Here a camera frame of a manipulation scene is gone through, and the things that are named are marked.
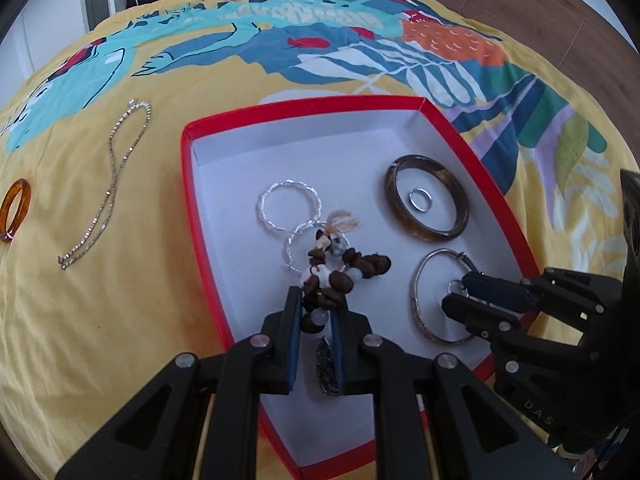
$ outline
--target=screw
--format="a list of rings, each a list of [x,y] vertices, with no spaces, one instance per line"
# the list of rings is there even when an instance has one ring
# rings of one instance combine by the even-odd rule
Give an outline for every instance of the screw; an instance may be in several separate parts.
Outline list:
[[[365,346],[378,347],[382,345],[382,338],[378,334],[367,334],[362,338]]]
[[[256,334],[249,339],[249,342],[254,348],[266,348],[269,346],[271,339],[266,334]]]
[[[436,361],[442,368],[447,370],[453,370],[458,364],[458,358],[453,354],[440,354]]]
[[[191,368],[196,362],[196,358],[193,354],[180,354],[175,358],[175,365],[178,368]]]
[[[504,369],[507,370],[510,374],[514,374],[518,370],[520,370],[520,365],[517,361],[507,361],[507,364],[504,365]]]

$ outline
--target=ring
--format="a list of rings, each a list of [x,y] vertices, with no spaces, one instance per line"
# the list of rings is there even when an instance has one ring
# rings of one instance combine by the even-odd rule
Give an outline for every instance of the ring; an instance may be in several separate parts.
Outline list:
[[[293,266],[293,256],[291,255],[291,247],[293,245],[293,240],[297,236],[299,236],[303,232],[308,231],[309,229],[313,229],[315,227],[326,227],[326,222],[314,222],[311,225],[309,225],[309,222],[306,222],[304,224],[300,224],[292,232],[289,232],[289,235],[287,236],[287,241],[284,244],[284,257],[285,257],[284,266],[287,267],[287,269],[293,270],[293,272],[295,272],[297,274],[302,274],[302,271],[300,269],[297,269],[296,267]],[[347,240],[347,237],[344,235],[344,233],[342,231],[340,231],[340,229],[336,228],[336,230],[340,233],[340,236],[342,237],[342,239],[347,244],[347,248],[351,247],[351,245],[349,244],[349,241]],[[337,270],[344,270],[345,268],[346,268],[346,264],[343,265],[340,269],[337,269]]]
[[[422,209],[419,205],[417,205],[417,203],[415,203],[414,193],[421,194],[424,197],[424,199],[427,201],[426,209]],[[421,213],[426,213],[429,209],[431,209],[431,205],[433,205],[433,199],[431,198],[431,195],[426,190],[422,189],[421,187],[414,187],[409,192],[409,203],[412,206],[414,206],[416,211],[419,211]]]
[[[15,212],[14,219],[9,225],[9,228],[6,228],[6,221],[9,217],[9,209],[11,209],[11,204],[14,202],[15,197],[18,193],[22,192],[20,196],[20,203],[18,204],[18,211]],[[4,196],[4,200],[2,200],[2,205],[0,206],[0,241],[5,244],[11,243],[14,239],[15,233],[18,230],[18,227],[22,224],[24,217],[27,216],[29,211],[29,202],[31,201],[31,186],[29,183],[23,178],[19,178],[16,180],[9,191],[6,192]]]
[[[471,261],[471,258],[469,258],[466,255],[466,253],[457,253],[456,251],[452,251],[451,249],[436,249],[435,251],[427,254],[422,259],[422,261],[420,262],[420,265],[418,265],[415,271],[414,278],[412,279],[411,290],[410,290],[411,311],[412,311],[412,314],[414,315],[414,321],[416,326],[418,327],[420,332],[422,332],[422,334],[426,336],[426,338],[429,341],[433,343],[437,343],[439,345],[443,345],[443,346],[453,346],[471,339],[473,337],[473,334],[469,334],[468,336],[463,337],[462,339],[458,339],[457,341],[447,341],[446,339],[439,338],[431,330],[428,329],[426,323],[422,319],[422,314],[420,313],[420,305],[418,304],[418,280],[420,279],[420,275],[422,273],[422,270],[424,269],[425,264],[431,258],[433,258],[438,254],[448,254],[450,256],[453,256],[455,259],[457,259],[459,262],[465,265],[471,272],[480,273],[480,271],[478,270],[476,265],[473,263],[473,261]],[[451,280],[451,282],[449,282],[449,288],[447,289],[449,293],[450,293],[451,283],[456,281],[457,280]]]
[[[284,231],[286,233],[289,234],[293,234],[294,231],[291,231],[289,229],[287,229],[286,227],[278,227],[276,224],[274,224],[272,221],[270,221],[267,218],[267,215],[264,212],[264,204],[267,201],[267,197],[270,195],[270,193],[275,190],[278,189],[279,187],[297,187],[299,189],[302,189],[304,191],[306,191],[310,196],[311,199],[314,203],[314,208],[316,210],[316,213],[314,214],[313,218],[304,222],[303,224],[300,224],[298,227],[300,226],[309,226],[312,227],[313,225],[316,225],[320,219],[320,215],[322,214],[322,202],[320,201],[320,197],[318,196],[318,192],[312,188],[311,186],[308,186],[307,184],[305,184],[304,182],[296,182],[293,180],[284,180],[282,182],[276,182],[275,184],[271,184],[267,190],[260,196],[260,200],[258,200],[258,205],[257,205],[257,209],[258,209],[258,218],[262,221],[263,224],[265,224],[265,226],[267,226],[268,228],[274,230],[274,231]]]
[[[417,168],[437,178],[447,188],[456,206],[456,220],[449,231],[440,231],[421,223],[406,208],[398,194],[398,173],[406,168]],[[469,222],[469,200],[464,188],[447,168],[439,162],[422,155],[405,155],[397,158],[385,176],[385,197],[393,214],[412,235],[426,242],[446,242],[462,234]]]

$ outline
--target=cable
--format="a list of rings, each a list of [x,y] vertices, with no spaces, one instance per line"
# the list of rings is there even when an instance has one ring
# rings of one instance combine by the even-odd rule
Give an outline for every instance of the cable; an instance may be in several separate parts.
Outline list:
[[[622,428],[621,426],[616,428],[616,431],[613,433],[612,437],[609,439],[609,441],[605,444],[605,447],[602,449],[602,451],[600,452],[600,454],[598,455],[596,461],[593,463],[593,465],[591,466],[591,468],[587,471],[587,473],[582,477],[582,480],[588,480],[589,477],[591,477],[592,474],[594,474],[596,472],[596,468],[597,466],[600,464],[600,461],[604,458],[604,456],[606,455],[606,453],[609,451],[609,449],[611,448],[611,446],[613,446],[613,443],[616,441],[616,439],[620,436],[620,432],[623,430],[624,428]]]

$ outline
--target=silver ring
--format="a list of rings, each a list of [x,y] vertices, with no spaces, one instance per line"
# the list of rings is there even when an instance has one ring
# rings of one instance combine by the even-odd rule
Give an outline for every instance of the silver ring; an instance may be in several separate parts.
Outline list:
[[[326,227],[326,222],[314,222],[311,225],[309,225],[309,222],[306,222],[304,224],[300,224],[292,232],[290,232],[289,235],[287,235],[287,241],[284,244],[284,266],[287,267],[287,269],[293,270],[293,272],[297,274],[302,274],[302,271],[300,269],[297,269],[296,267],[293,266],[293,256],[291,255],[291,247],[293,245],[293,240],[297,236],[315,227]],[[340,229],[336,228],[336,230],[340,233],[340,236],[342,237],[342,239],[347,243],[347,248],[351,247],[344,233],[340,231]],[[346,267],[347,267],[346,265],[343,265],[340,269],[335,269],[335,270],[344,270],[346,269]]]
[[[417,205],[417,203],[415,203],[415,200],[414,200],[415,193],[421,194],[424,197],[424,199],[427,201],[426,209],[422,209],[419,205]],[[414,187],[409,192],[409,203],[412,206],[414,206],[414,209],[416,211],[419,211],[420,213],[426,213],[429,209],[431,209],[431,206],[433,205],[433,198],[431,198],[431,195],[429,194],[428,191],[422,189],[421,187]]]
[[[447,341],[446,339],[442,339],[438,336],[436,336],[431,330],[429,330],[429,328],[427,327],[427,325],[425,324],[424,320],[422,319],[422,314],[420,313],[420,305],[418,304],[418,280],[420,279],[420,275],[422,273],[422,270],[424,269],[425,264],[434,256],[438,255],[438,254],[448,254],[449,256],[453,256],[455,259],[457,259],[460,263],[462,263],[464,266],[466,266],[469,270],[471,270],[472,272],[480,272],[478,270],[478,268],[476,267],[476,265],[473,263],[473,261],[471,261],[471,258],[469,258],[466,253],[457,253],[456,251],[453,251],[451,249],[436,249],[435,251],[427,254],[422,261],[420,262],[420,265],[418,265],[417,269],[415,270],[415,274],[414,274],[414,278],[412,279],[411,282],[411,288],[410,288],[410,295],[411,295],[411,311],[412,314],[414,316],[414,321],[416,326],[418,327],[418,329],[420,330],[420,332],[422,332],[422,334],[431,342],[439,344],[439,345],[443,345],[443,346],[453,346],[453,345],[458,345],[460,343],[463,343],[469,339],[471,339],[473,337],[473,334],[469,334],[466,337],[463,337],[462,339],[458,339],[457,341]]]
[[[258,205],[257,205],[258,218],[265,226],[267,226],[268,228],[274,231],[284,231],[289,234],[292,234],[294,232],[294,231],[291,231],[290,229],[287,229],[286,227],[278,227],[276,224],[274,224],[272,221],[270,221],[267,218],[267,215],[264,212],[264,205],[267,202],[267,197],[270,195],[272,191],[274,191],[275,189],[278,189],[279,187],[297,187],[299,189],[306,191],[307,194],[311,196],[316,213],[314,214],[312,219],[307,220],[303,224],[300,224],[298,227],[300,226],[313,227],[313,225],[318,223],[320,219],[320,215],[322,214],[322,202],[320,200],[320,197],[318,196],[318,192],[311,186],[308,186],[307,184],[305,184],[304,182],[284,180],[282,182],[276,182],[275,184],[271,184],[267,188],[267,190],[260,196],[260,200],[258,200]]]

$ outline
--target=bed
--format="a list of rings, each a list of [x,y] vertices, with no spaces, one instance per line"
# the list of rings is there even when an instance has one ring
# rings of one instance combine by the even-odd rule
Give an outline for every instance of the bed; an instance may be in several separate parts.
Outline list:
[[[188,235],[184,126],[345,94],[427,98],[496,183],[538,268],[622,276],[619,171],[636,162],[587,92],[499,30],[434,0],[129,9],[35,73],[0,114],[0,189],[25,178],[33,192],[20,231],[0,248],[0,420],[41,478],[173,356],[223,351]],[[152,116],[118,180],[110,225],[62,271],[56,258],[78,243],[109,188],[107,140],[132,99],[148,101]],[[136,135],[123,131],[117,153]],[[545,316],[532,330],[579,337]],[[288,475],[262,434],[258,476]]]

